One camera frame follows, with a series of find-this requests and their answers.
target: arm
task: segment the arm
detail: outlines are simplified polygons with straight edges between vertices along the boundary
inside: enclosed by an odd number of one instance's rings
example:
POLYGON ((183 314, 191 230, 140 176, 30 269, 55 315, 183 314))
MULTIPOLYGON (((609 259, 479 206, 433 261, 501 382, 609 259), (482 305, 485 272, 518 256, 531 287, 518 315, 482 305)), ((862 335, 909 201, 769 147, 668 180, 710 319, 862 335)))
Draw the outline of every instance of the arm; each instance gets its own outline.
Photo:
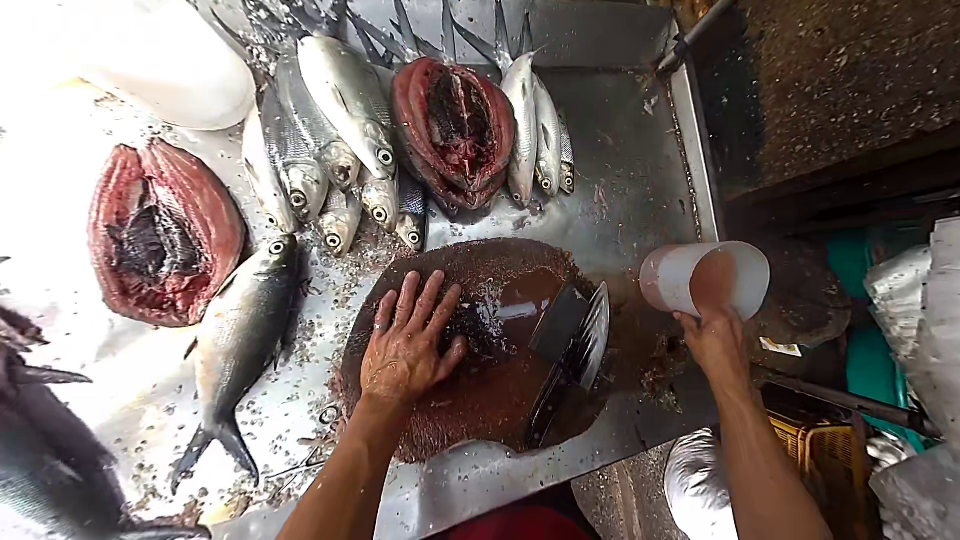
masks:
POLYGON ((460 285, 451 286, 434 312, 443 282, 444 273, 434 272, 415 302, 420 274, 411 272, 399 300, 396 291, 390 291, 380 301, 360 370, 360 401, 333 455, 277 540, 373 537, 387 467, 414 403, 450 375, 467 353, 467 341, 457 337, 443 357, 437 354, 437 341, 461 290, 460 285))
POLYGON ((750 378, 743 324, 732 310, 675 313, 720 411, 724 463, 740 540, 828 539, 827 523, 784 450, 750 378))

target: fish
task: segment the fish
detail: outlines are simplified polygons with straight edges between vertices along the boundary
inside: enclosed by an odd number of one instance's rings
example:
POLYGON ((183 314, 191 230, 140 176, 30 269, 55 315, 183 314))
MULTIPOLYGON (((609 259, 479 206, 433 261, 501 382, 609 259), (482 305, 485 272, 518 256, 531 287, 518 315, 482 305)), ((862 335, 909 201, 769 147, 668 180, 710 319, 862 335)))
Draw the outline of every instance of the fish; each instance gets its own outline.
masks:
POLYGON ((406 63, 390 92, 397 150, 446 213, 479 209, 506 182, 514 140, 510 103, 486 77, 456 63, 448 1, 441 17, 442 50, 414 34, 401 0, 394 6, 402 43, 356 13, 348 16, 358 35, 376 39, 406 63))
POLYGON ((426 233, 426 195, 423 184, 414 180, 403 167, 396 171, 399 187, 399 217, 394 234, 414 251, 423 249, 426 233))
POLYGON ((147 324, 197 324, 233 271, 246 227, 227 187, 161 138, 113 148, 87 221, 90 258, 112 311, 147 324))
POLYGON ((550 197, 557 195, 563 182, 561 164, 560 118, 553 98, 540 77, 534 75, 534 109, 537 113, 537 177, 550 197))
POLYGON ((357 185, 360 187, 358 196, 363 208, 377 225, 387 233, 392 233, 396 229, 397 207, 399 206, 396 194, 396 179, 374 178, 370 171, 364 167, 360 171, 357 185))
MULTIPOLYGON (((273 92, 272 86, 268 87, 268 91, 273 92)), ((283 108, 278 113, 279 118, 268 116, 262 120, 267 154, 297 219, 303 224, 310 223, 324 207, 329 183, 294 120, 283 108)))
POLYGON ((354 184, 360 174, 360 159, 310 97, 300 74, 296 47, 290 47, 277 59, 276 88, 287 117, 297 126, 324 176, 339 189, 354 184))
POLYGON ((131 525, 7 402, 0 402, 0 514, 5 538, 175 540, 209 538, 205 528, 131 525))
POLYGON ((254 485, 259 483, 234 409, 274 357, 290 318, 299 273, 297 239, 282 234, 244 261, 210 302, 186 354, 196 370, 201 422, 175 466, 171 481, 175 495, 184 474, 214 439, 253 476, 254 485))
POLYGON ((295 233, 300 228, 300 220, 294 213, 286 187, 277 174, 276 163, 271 162, 270 151, 267 148, 267 141, 279 139, 280 134, 265 134, 264 127, 267 126, 261 123, 261 116, 266 115, 271 118, 268 126, 274 129, 274 119, 280 115, 279 102, 270 98, 268 94, 273 92, 270 91, 269 86, 267 88, 262 106, 265 111, 261 113, 253 108, 247 115, 247 123, 244 125, 242 145, 244 170, 253 194, 256 195, 260 207, 267 214, 267 222, 280 229, 282 233, 295 233))
POLYGON ((298 57, 307 90, 350 150, 375 178, 393 178, 394 124, 373 66, 326 36, 302 38, 298 57))
POLYGON ((560 120, 560 167, 563 173, 560 188, 567 193, 573 193, 573 189, 576 187, 573 142, 570 140, 570 130, 566 127, 566 116, 559 111, 557 112, 557 118, 560 120))
POLYGON ((516 59, 500 84, 513 106, 516 121, 507 185, 514 201, 523 208, 530 205, 533 195, 534 166, 537 161, 537 111, 532 68, 535 54, 525 53, 516 59))
POLYGON ((341 258, 350 251, 350 245, 360 226, 363 205, 348 191, 330 189, 326 193, 326 206, 320 214, 320 233, 324 244, 334 257, 341 258))

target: left hand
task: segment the left hand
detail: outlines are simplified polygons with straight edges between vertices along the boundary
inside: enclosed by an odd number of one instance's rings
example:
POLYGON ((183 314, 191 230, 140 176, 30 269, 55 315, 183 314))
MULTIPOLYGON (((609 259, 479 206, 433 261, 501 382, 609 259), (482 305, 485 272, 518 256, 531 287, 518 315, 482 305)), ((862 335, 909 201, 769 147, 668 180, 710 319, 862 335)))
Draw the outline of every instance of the left hand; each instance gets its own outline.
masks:
POLYGON ((444 272, 437 270, 415 303, 420 274, 410 272, 403 280, 399 300, 394 290, 380 300, 370 345, 360 368, 363 396, 412 406, 430 387, 446 379, 467 354, 467 339, 462 335, 453 340, 443 356, 437 352, 440 334, 453 316, 461 293, 461 286, 454 284, 434 311, 443 283, 444 272))

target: forearm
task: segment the forearm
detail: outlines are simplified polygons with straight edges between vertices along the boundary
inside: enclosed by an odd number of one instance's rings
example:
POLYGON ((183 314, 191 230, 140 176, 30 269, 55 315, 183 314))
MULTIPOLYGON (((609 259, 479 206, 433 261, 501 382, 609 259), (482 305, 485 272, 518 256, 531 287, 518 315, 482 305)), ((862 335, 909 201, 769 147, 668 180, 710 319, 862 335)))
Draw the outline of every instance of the forearm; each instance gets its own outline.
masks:
POLYGON ((406 405, 364 395, 277 540, 372 538, 383 481, 409 415, 406 405))
POLYGON ((740 540, 830 538, 757 393, 746 382, 711 386, 740 540))

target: concrete floor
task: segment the concrete floor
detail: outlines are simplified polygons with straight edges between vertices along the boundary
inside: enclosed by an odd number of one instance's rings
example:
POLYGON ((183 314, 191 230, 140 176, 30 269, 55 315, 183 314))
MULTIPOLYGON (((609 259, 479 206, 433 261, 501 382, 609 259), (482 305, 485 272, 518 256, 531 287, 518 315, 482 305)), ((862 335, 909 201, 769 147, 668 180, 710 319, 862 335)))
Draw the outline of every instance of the concrete floor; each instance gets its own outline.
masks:
POLYGON ((687 540, 663 495, 673 442, 573 480, 577 504, 603 540, 687 540))

